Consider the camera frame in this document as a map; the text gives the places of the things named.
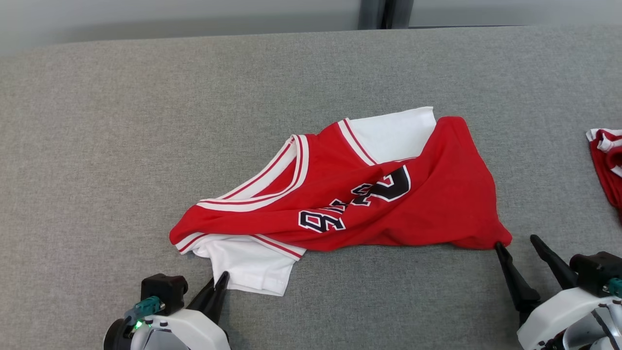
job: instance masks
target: basketball jersey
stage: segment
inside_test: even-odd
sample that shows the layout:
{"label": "basketball jersey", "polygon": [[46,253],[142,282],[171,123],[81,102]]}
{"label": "basketball jersey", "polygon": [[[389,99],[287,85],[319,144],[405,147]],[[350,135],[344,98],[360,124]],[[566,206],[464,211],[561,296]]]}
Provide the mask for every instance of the basketball jersey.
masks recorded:
{"label": "basketball jersey", "polygon": [[436,124],[423,107],[291,136],[257,176],[191,207],[170,240],[229,271],[230,288],[282,295],[307,249],[489,249],[511,236],[464,120]]}

